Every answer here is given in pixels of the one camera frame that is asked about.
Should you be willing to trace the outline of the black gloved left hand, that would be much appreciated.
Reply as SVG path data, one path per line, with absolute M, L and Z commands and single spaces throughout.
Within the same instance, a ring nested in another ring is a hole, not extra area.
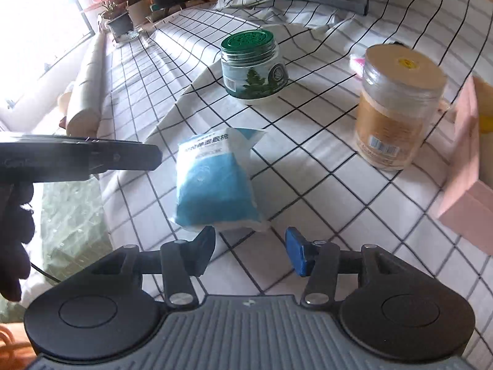
M 23 208 L 33 199 L 33 185 L 1 185 L 1 295 L 19 302 L 20 281 L 30 274 L 30 259 L 24 244 L 34 235 L 33 211 Z

